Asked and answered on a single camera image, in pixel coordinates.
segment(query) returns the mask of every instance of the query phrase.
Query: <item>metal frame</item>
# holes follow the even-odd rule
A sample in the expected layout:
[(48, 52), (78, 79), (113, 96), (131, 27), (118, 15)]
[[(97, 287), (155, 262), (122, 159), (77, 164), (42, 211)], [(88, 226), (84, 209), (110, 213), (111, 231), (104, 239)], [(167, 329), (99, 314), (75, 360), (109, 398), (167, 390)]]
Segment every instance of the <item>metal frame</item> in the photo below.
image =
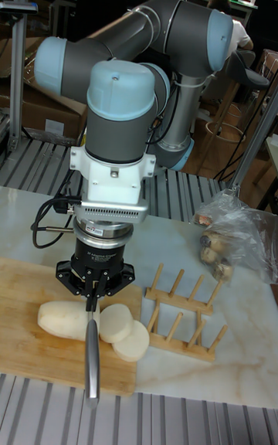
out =
[(272, 123), (278, 113), (278, 86), (275, 88), (273, 95), (266, 107), (264, 116), (262, 117), (252, 140), (250, 141), (235, 174), (228, 184), (228, 188), (232, 188), (234, 185), (241, 185), (245, 178), (250, 165), (252, 164), (256, 154), (258, 153), (261, 145), (266, 139), (266, 136), (272, 126)]
[(25, 54), (27, 16), (23, 15), (12, 28), (12, 75), (11, 75), (11, 107), (10, 107), (10, 138), (8, 147), (14, 151), (21, 137), (22, 127), (22, 96), (23, 96), (23, 68)]

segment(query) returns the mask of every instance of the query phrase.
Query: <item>label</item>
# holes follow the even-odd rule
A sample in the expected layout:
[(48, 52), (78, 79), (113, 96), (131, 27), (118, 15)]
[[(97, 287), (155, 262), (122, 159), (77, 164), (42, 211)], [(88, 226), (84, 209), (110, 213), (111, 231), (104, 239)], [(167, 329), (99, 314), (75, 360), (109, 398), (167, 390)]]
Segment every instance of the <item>label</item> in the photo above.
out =
[(63, 122), (51, 121), (50, 119), (46, 119), (45, 130), (47, 133), (58, 134), (59, 136), (63, 136), (65, 124)]
[(108, 263), (112, 258), (114, 258), (117, 254), (96, 254), (92, 251), (87, 251), (87, 254), (91, 257), (93, 261), (96, 263)]
[(102, 229), (96, 229), (96, 227), (92, 227), (92, 226), (86, 226), (86, 231), (91, 232), (95, 236), (99, 236), (99, 237), (101, 237), (103, 235)]

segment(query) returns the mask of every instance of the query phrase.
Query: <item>cardboard box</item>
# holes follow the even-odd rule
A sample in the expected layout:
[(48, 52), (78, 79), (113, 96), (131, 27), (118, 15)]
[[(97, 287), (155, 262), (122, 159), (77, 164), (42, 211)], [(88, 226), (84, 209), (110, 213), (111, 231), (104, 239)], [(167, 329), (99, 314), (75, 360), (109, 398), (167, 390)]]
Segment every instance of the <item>cardboard box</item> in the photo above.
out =
[[(9, 107), (10, 83), (0, 83), (0, 107)], [(38, 90), (24, 86), (22, 104), (22, 125), (41, 131), (58, 134), (76, 140), (86, 120), (86, 110), (80, 115), (59, 104)]]
[(27, 27), (31, 31), (37, 32), (51, 32), (53, 23), (53, 4), (46, 0), (29, 0), (38, 5), (38, 14), (28, 16)]
[[(256, 72), (267, 78), (270, 82), (273, 80), (278, 69), (278, 52), (264, 49), (256, 67)], [(273, 93), (278, 84), (278, 74), (270, 88), (269, 95)]]
[[(26, 38), (25, 40), (25, 62), (28, 62), (29, 58), (34, 56), (35, 52), (39, 48), (39, 45), (44, 38)], [(0, 77), (9, 77), (11, 75), (12, 68), (12, 39), (3, 39), (0, 41), (0, 52), (3, 50), (3, 54), (0, 57)]]

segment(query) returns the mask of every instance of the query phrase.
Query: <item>light blue joint cap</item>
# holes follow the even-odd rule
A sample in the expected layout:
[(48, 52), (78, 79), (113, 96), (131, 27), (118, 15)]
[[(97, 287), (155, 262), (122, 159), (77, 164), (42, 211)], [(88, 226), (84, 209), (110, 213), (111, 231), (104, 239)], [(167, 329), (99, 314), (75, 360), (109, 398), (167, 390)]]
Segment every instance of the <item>light blue joint cap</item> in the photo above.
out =
[(232, 38), (233, 23), (229, 15), (213, 9), (208, 20), (208, 61), (212, 71), (220, 71), (225, 63)]
[(195, 143), (194, 140), (191, 139), (190, 145), (188, 146), (188, 149), (186, 150), (185, 154), (181, 157), (181, 160), (179, 160), (178, 163), (174, 165), (174, 167), (171, 167), (170, 170), (181, 170), (185, 166), (188, 157), (192, 152), (194, 143)]
[(110, 121), (131, 121), (148, 112), (154, 103), (154, 75), (140, 64), (104, 60), (91, 71), (87, 91), (90, 109)]
[(43, 88), (61, 94), (66, 39), (50, 36), (39, 46), (35, 58), (36, 82)]

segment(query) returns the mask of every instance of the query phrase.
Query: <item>robotic arm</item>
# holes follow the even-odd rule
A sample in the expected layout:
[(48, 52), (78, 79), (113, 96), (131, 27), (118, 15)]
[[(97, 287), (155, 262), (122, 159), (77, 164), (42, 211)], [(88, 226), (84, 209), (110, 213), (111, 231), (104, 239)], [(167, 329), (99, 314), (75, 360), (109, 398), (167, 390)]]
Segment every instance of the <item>robotic arm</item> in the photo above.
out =
[[(36, 56), (37, 82), (88, 105), (86, 144), (72, 147), (70, 168), (83, 176), (82, 195), (72, 207), (76, 249), (57, 264), (56, 277), (86, 309), (134, 280), (124, 247), (134, 224), (147, 215), (141, 181), (159, 165), (180, 169), (191, 146), (188, 131), (206, 78), (225, 62), (232, 19), (182, 0), (152, 0), (90, 38), (77, 43), (48, 38)], [(131, 62), (151, 46), (170, 56), (179, 73), (170, 83), (154, 64)], [(147, 130), (162, 125), (146, 152)]]

